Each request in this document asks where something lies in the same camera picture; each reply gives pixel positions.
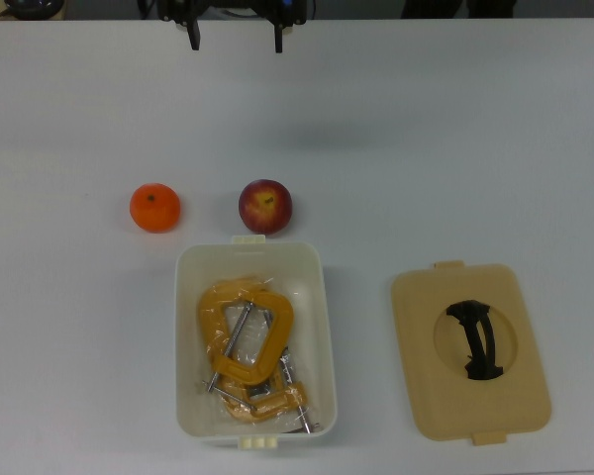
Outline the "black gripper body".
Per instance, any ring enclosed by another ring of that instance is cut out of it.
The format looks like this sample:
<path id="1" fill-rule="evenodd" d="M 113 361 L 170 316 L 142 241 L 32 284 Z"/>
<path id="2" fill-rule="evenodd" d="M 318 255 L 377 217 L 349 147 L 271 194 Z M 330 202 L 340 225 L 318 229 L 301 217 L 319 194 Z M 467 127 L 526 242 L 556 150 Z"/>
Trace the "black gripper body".
<path id="1" fill-rule="evenodd" d="M 198 9 L 209 7 L 217 9 L 250 9 L 253 11 L 271 11 L 272 2 L 266 0 L 197 0 Z"/>

